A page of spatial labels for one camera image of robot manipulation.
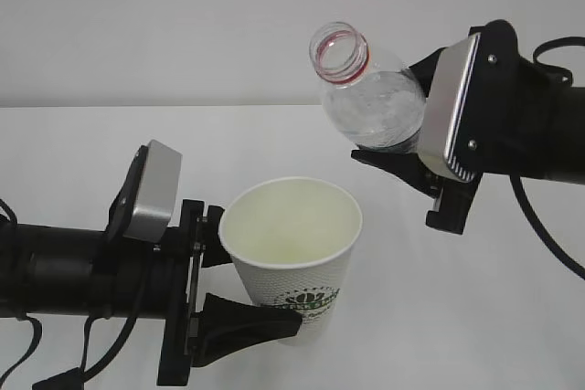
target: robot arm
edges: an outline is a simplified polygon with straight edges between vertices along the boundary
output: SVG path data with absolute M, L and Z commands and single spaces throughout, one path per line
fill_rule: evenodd
M 542 45 L 581 45 L 569 37 Z M 572 87 L 564 68 L 520 57 L 505 21 L 474 27 L 451 47 L 410 68 L 428 96 L 416 153 L 355 150 L 434 200 L 426 224 L 461 234 L 484 173 L 508 174 L 530 224 L 568 268 L 585 269 L 554 242 L 530 207 L 520 177 L 585 184 L 585 89 Z M 134 156 L 104 231 L 19 225 L 0 200 L 0 318 L 33 324 L 25 356 L 0 377 L 0 387 L 35 348 L 40 322 L 31 312 L 126 317 L 118 340 L 95 365 L 81 366 L 34 386 L 81 389 L 122 349 L 138 318 L 165 320 L 159 385 L 186 385 L 191 367 L 237 350 L 294 336 L 295 311 L 260 308 L 207 294 L 196 309 L 199 271 L 230 263 L 218 241 L 223 209 L 184 200 L 178 227 L 169 227 L 181 155 L 159 142 Z
M 416 153 L 355 150 L 361 163 L 392 173 L 434 199 L 426 224 L 462 234 L 484 173 L 585 183 L 585 89 L 564 68 L 536 58 L 585 38 L 546 43 L 520 57 L 503 20 L 410 69 L 428 96 Z

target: clear plastic bottle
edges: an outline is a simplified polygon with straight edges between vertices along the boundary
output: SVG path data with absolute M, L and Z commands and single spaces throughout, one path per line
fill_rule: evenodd
M 369 150 L 410 153 L 416 149 L 426 98 L 396 55 L 371 47 L 344 22 L 321 27 L 309 50 L 322 79 L 324 110 L 345 137 Z

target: metal plate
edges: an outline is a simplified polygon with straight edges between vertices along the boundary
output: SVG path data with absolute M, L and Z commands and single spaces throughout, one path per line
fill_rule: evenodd
M 463 169 L 454 149 L 479 39 L 480 34 L 473 34 L 442 51 L 417 145 L 420 159 L 431 171 L 466 183 L 475 174 Z
M 148 144 L 148 156 L 124 235 L 158 242 L 175 210 L 182 155 L 158 141 Z

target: white paper cup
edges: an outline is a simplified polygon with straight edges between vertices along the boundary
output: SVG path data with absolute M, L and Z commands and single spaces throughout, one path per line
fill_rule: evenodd
M 219 237 L 252 302 L 298 311 L 303 325 L 288 344 L 320 335 L 335 306 L 362 228 L 356 199 L 308 177 L 258 184 L 228 207 Z

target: white wall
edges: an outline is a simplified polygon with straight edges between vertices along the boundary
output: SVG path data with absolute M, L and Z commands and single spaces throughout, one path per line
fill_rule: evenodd
M 344 19 L 412 63 L 509 19 L 528 56 L 582 0 L 0 0 L 0 106 L 314 102 L 311 34 Z M 562 58 L 583 74 L 582 53 Z

